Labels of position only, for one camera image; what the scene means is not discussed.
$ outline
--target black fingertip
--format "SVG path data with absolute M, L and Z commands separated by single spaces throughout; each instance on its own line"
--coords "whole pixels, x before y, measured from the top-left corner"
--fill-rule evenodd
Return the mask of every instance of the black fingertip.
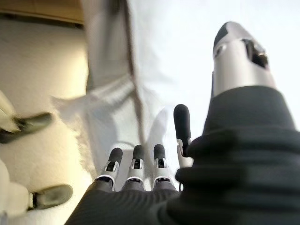
M 154 146 L 154 159 L 165 158 L 165 148 L 161 144 Z
M 133 150 L 132 159 L 142 159 L 144 160 L 144 148 L 142 145 L 135 146 Z
M 115 148 L 112 150 L 111 154 L 109 155 L 108 160 L 111 162 L 118 162 L 119 164 L 121 164 L 122 157 L 123 157 L 122 149 Z
M 188 139 L 191 138 L 190 115 L 185 105 L 180 104 L 175 107 L 174 124 L 176 138 L 181 139 L 183 144 L 185 144 L 185 142 L 188 142 Z

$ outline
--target beige floor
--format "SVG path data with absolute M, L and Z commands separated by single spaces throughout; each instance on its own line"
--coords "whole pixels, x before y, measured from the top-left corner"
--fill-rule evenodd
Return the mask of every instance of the beige floor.
M 16 111 L 29 116 L 53 112 L 51 96 L 85 94 L 86 43 L 83 30 L 0 18 L 0 90 Z M 32 211 L 10 224 L 63 224 L 90 183 L 79 164 L 74 133 L 61 121 L 47 129 L 0 145 L 11 180 L 30 191 L 67 183 L 74 196 L 54 209 Z

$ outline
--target white pants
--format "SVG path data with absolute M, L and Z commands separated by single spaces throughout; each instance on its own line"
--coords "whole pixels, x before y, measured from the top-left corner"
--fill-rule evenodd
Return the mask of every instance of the white pants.
M 17 131 L 18 126 L 12 120 L 15 114 L 14 107 L 2 91 L 0 91 L 0 128 L 9 132 Z
M 30 193 L 24 186 L 10 182 L 8 170 L 0 160 L 0 215 L 18 216 L 27 211 Z

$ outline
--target robotic hand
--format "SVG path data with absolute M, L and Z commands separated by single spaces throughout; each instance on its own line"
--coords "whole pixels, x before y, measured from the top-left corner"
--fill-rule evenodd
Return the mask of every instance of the robotic hand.
M 300 133 L 276 90 L 260 44 L 239 24 L 215 38 L 212 93 L 203 135 L 190 141 L 188 108 L 174 109 L 179 194 L 165 149 L 154 148 L 154 188 L 146 192 L 144 149 L 114 191 L 122 151 L 114 149 L 67 224 L 299 225 Z

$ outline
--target gray shoe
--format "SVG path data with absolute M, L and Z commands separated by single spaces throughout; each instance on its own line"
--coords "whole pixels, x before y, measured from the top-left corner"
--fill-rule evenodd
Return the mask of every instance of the gray shoe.
M 73 189 L 70 185 L 63 184 L 31 194 L 33 195 L 33 204 L 29 210 L 44 210 L 67 202 L 72 197 Z
M 12 133 L 0 129 L 0 143 L 9 143 L 19 137 L 32 134 L 49 126 L 52 122 L 52 115 L 49 112 L 44 112 L 28 118 L 14 118 L 14 121 L 20 130 Z

